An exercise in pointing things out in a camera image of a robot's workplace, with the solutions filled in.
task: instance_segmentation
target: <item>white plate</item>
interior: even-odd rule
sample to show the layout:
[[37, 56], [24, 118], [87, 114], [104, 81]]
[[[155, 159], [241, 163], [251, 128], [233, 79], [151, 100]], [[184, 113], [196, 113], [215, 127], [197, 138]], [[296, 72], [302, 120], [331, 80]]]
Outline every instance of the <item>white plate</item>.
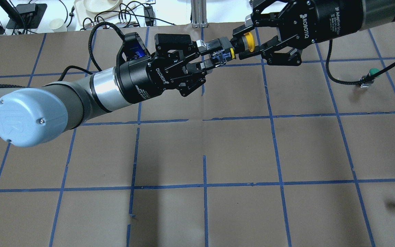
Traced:
[[119, 0], [83, 0], [86, 10], [93, 13], [111, 10], [119, 4]]

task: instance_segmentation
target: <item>yellow cap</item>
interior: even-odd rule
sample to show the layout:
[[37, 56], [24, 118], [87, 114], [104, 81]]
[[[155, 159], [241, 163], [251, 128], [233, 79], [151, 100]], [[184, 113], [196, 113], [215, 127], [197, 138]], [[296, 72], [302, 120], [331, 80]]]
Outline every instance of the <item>yellow cap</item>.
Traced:
[[234, 49], [231, 47], [230, 50], [231, 50], [231, 58], [232, 59], [236, 58], [236, 55], [234, 53]]
[[246, 43], [248, 44], [248, 50], [253, 52], [255, 50], [254, 36], [251, 32], [245, 33]]

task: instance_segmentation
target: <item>metal stand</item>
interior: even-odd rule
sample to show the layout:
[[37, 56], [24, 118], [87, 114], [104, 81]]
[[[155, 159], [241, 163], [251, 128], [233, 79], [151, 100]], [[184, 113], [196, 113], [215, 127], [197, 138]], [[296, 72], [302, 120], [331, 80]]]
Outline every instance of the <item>metal stand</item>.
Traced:
[[191, 25], [194, 28], [208, 27], [207, 0], [191, 0]]

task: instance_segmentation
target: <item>yellow connector part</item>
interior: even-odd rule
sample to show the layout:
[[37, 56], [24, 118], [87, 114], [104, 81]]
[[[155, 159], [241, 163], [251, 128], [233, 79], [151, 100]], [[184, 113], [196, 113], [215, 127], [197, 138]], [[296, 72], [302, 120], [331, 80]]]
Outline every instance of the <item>yellow connector part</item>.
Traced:
[[248, 50], [250, 52], [254, 52], [254, 50], [255, 50], [254, 36], [252, 36], [251, 32], [247, 32], [247, 33], [245, 33], [245, 38], [246, 38], [246, 42], [248, 44]]

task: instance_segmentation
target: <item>ur robot arm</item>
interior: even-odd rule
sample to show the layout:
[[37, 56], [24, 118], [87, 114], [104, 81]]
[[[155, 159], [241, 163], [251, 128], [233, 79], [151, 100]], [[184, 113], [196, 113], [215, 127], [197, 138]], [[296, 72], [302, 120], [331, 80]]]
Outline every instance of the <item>ur robot arm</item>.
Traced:
[[[184, 97], [205, 83], [212, 69], [236, 58], [261, 56], [267, 64], [299, 66], [302, 49], [359, 30], [395, 22], [395, 0], [283, 0], [278, 13], [263, 13], [276, 0], [254, 0], [245, 24], [232, 39], [204, 42], [189, 35], [156, 34], [150, 54], [137, 33], [121, 34], [116, 66], [75, 82], [37, 89], [0, 88], [0, 138], [21, 147], [48, 142], [88, 119], [177, 89]], [[255, 27], [278, 35], [256, 46]], [[292, 47], [289, 52], [278, 51]], [[204, 61], [195, 61], [207, 55]], [[368, 75], [373, 80], [381, 72]]]

